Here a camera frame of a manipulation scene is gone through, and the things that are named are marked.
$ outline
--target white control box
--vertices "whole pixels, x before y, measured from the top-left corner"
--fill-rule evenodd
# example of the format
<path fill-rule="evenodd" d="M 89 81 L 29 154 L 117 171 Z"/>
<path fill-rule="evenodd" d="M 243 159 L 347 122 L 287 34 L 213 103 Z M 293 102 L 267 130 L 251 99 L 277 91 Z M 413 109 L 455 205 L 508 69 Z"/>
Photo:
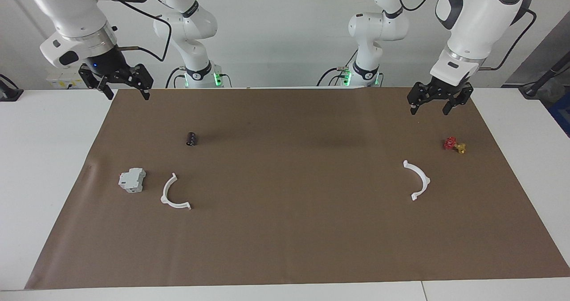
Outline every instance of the white control box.
<path fill-rule="evenodd" d="M 126 173 L 122 173 L 118 179 L 118 185 L 127 193 L 140 193 L 143 191 L 143 179 L 147 175 L 143 169 L 135 167 Z"/>

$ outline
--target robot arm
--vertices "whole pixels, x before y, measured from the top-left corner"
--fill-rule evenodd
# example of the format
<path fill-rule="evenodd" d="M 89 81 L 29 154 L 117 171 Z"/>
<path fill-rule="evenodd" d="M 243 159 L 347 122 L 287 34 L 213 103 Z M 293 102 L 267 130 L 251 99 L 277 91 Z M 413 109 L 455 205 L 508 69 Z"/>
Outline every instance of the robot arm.
<path fill-rule="evenodd" d="M 431 100 L 447 100 L 444 114 L 464 105 L 473 88 L 470 77 L 480 70 L 510 25 L 525 14 L 531 0 L 439 0 L 436 16 L 452 35 L 430 74 L 429 84 L 418 82 L 407 99 L 411 113 Z"/>
<path fill-rule="evenodd" d="M 182 55 L 185 76 L 190 88 L 208 88 L 222 85 L 220 67 L 208 58 L 206 48 L 197 40 L 214 37 L 218 31 L 215 17 L 201 7 L 197 0 L 163 0 L 175 12 L 165 13 L 161 19 L 172 27 L 171 43 Z M 168 27 L 155 20 L 156 34 L 167 39 Z"/>
<path fill-rule="evenodd" d="M 153 80 L 145 66 L 130 67 L 97 0 L 35 0 L 57 30 L 40 49 L 52 65 L 63 68 L 84 62 L 79 73 L 89 88 L 112 99 L 108 83 L 124 83 L 141 91 L 145 100 Z"/>
<path fill-rule="evenodd" d="M 358 55 L 350 64 L 352 86 L 375 83 L 383 51 L 379 41 L 400 41 L 407 35 L 410 22 L 399 0 L 375 0 L 382 13 L 361 13 L 350 20 L 349 32 L 358 43 Z"/>

